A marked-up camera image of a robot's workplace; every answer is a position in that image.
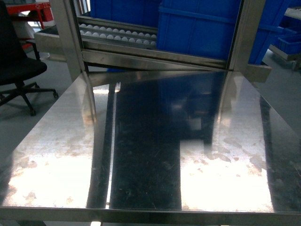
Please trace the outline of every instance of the scratched metal surface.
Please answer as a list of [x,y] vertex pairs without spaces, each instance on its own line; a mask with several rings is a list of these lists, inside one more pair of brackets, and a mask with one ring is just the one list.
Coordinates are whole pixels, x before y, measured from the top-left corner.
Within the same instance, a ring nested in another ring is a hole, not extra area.
[[0,218],[11,207],[301,212],[300,139],[241,74],[113,75],[91,79],[94,100],[80,76],[1,161]]

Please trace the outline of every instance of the gray floor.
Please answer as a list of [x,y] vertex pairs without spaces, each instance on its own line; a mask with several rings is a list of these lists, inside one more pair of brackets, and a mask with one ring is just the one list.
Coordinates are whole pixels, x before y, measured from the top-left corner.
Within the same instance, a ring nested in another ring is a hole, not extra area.
[[[263,97],[301,137],[301,70],[292,71],[292,63],[285,62],[268,51],[264,62],[273,68],[265,83],[256,83]],[[59,95],[71,85],[66,63],[45,61],[48,70],[33,79],[41,88],[55,88]],[[1,86],[0,90],[13,86]],[[16,98],[9,104],[0,107],[0,153],[1,157],[9,155],[40,118],[53,105],[55,99],[51,93],[30,94],[30,102],[37,115],[31,117],[28,107],[22,98]]]
[[[34,58],[33,52],[30,52],[28,56]],[[41,88],[56,89],[58,95],[62,95],[71,85],[67,64],[54,61],[44,62],[48,66],[47,71],[26,81],[26,84],[36,81]],[[14,85],[6,85],[1,86],[0,90],[13,88],[15,88]],[[29,108],[22,97],[17,97],[0,107],[1,156],[10,154],[56,101],[51,92],[28,94],[27,97],[37,113],[34,117],[30,116]]]

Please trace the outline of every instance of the blue storage bin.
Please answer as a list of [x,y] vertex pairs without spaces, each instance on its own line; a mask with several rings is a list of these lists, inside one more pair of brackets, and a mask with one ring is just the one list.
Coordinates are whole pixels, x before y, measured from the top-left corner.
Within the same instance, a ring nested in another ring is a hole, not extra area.
[[279,38],[279,49],[286,54],[297,54],[301,52],[301,34]]
[[91,17],[158,26],[161,0],[91,0]]
[[164,7],[159,11],[158,49],[228,59],[236,19]]
[[288,7],[296,7],[296,6],[301,6],[301,0],[291,0]]
[[291,0],[266,0],[260,24],[279,26]]
[[296,31],[293,31],[293,30],[290,30],[288,28],[285,28],[285,29],[283,29],[282,34],[275,36],[275,39],[274,39],[274,42],[272,43],[272,45],[274,45],[274,46],[276,46],[278,48],[279,47],[279,43],[280,43],[279,38],[285,37],[285,36],[288,36],[288,35],[293,35],[293,34],[296,34],[296,33],[297,33]]
[[236,18],[241,0],[162,0],[162,6],[191,13]]
[[[162,6],[224,18],[236,18],[241,0],[162,0]],[[279,26],[291,0],[266,0],[261,24]]]
[[280,23],[280,27],[296,27],[296,26],[301,26],[301,20],[289,17],[289,16],[284,16],[282,18],[282,21]]
[[275,42],[276,35],[281,34],[282,31],[282,27],[274,27],[260,24],[254,40],[249,63],[260,65],[270,44]]
[[107,72],[126,72],[126,71],[125,70],[121,70],[121,69],[108,68]]
[[286,32],[290,32],[292,34],[301,33],[301,25],[295,27],[287,27],[284,29]]

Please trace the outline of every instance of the roller conveyor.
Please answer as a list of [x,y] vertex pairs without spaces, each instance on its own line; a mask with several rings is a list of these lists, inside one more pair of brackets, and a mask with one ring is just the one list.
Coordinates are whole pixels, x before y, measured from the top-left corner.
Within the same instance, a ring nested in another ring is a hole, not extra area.
[[[140,70],[152,70],[152,68],[160,70],[206,70],[210,68],[210,70],[212,70],[214,68],[216,71],[220,71],[226,67],[227,62],[224,60],[157,50],[157,28],[95,19],[87,16],[79,16],[78,23],[85,53],[87,54],[88,52],[89,54],[95,54],[92,58],[97,61],[97,64],[102,66],[127,68],[129,64],[128,59],[130,61],[132,59],[135,66],[131,64],[132,66],[130,68]],[[99,28],[103,27],[106,30],[102,31],[100,29],[95,29],[95,26],[98,26]],[[116,32],[113,32],[114,29],[117,29],[118,31],[124,30],[125,32],[130,31],[131,34],[117,34]],[[95,32],[99,35],[104,34],[106,38],[93,36]],[[140,33],[143,33],[144,35],[149,34],[150,37],[139,36]],[[121,39],[126,37],[127,41],[116,40],[116,36],[121,37]],[[49,52],[54,56],[54,60],[57,60],[58,58],[61,59],[63,57],[63,49],[61,48],[60,39],[55,26],[36,33],[35,40],[39,51]],[[102,64],[99,60],[96,60],[104,57],[104,55],[106,57],[111,55],[112,58],[118,58],[119,60],[114,60],[116,65],[114,65],[114,63]],[[140,60],[144,60],[144,63],[137,64],[137,61],[135,60],[136,57],[139,57]]]

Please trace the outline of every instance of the metal table frame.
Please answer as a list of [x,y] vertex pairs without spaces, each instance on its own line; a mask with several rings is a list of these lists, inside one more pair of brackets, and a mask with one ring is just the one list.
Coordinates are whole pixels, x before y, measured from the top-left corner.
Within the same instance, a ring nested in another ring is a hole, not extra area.
[[[75,81],[78,75],[86,80],[89,76],[88,63],[97,63],[101,58],[112,58],[122,67],[128,62],[139,64],[139,67],[146,65],[156,65],[158,60],[146,57],[132,57],[127,54],[114,54],[110,52],[91,51],[85,49],[85,41],[82,40],[78,27],[74,4],[71,0],[50,0],[54,17],[57,21],[57,28],[60,41],[66,56],[67,65],[70,70],[71,78]],[[265,0],[242,0],[236,31],[233,38],[231,52],[228,61],[222,70],[229,73],[252,74],[258,71],[261,73],[262,67],[248,65],[248,60],[252,51],[253,42],[260,22]],[[207,70],[221,70],[220,60],[199,58],[202,65]],[[170,62],[160,62],[161,64],[171,64]],[[187,70],[187,65],[174,66],[174,70]],[[203,70],[204,67],[191,67],[191,70]],[[1,210],[7,219],[21,220],[28,215],[33,216],[29,220],[55,220],[62,221],[82,221],[101,220],[103,222],[128,222],[128,223],[152,223],[152,224],[199,224],[199,225],[218,225],[221,222],[228,225],[242,225],[248,218],[248,225],[297,225],[300,218],[298,213],[283,214],[277,213],[230,213],[230,212],[166,212],[153,210],[82,210],[82,209],[61,209],[59,212],[52,208],[6,208]]]
[[[144,56],[143,58],[142,56],[131,57],[126,53],[116,54],[101,51],[101,49],[99,51],[91,51],[85,47],[81,38],[74,2],[71,0],[50,0],[50,3],[53,15],[58,22],[57,29],[60,36],[60,42],[73,80],[75,80],[81,72],[88,72],[87,63],[90,63],[91,61],[92,63],[95,63],[95,61],[101,61],[102,59],[107,59],[108,62],[105,63],[107,66],[118,65],[122,68],[130,63],[134,69],[137,70],[154,70],[149,69],[149,65],[155,65],[154,67],[158,69],[160,68],[158,67],[158,63],[164,65],[160,70],[187,70],[188,67],[190,67],[191,70],[206,69],[216,71],[217,68],[219,70],[221,68],[220,60],[203,57],[199,58],[202,62],[199,65],[202,67],[195,65],[179,65],[171,68],[168,65],[175,65],[174,62],[160,62],[159,60],[148,56]],[[230,56],[228,61],[223,63],[224,66],[222,69],[240,71],[242,73],[246,72],[264,5],[265,0],[241,1]]]

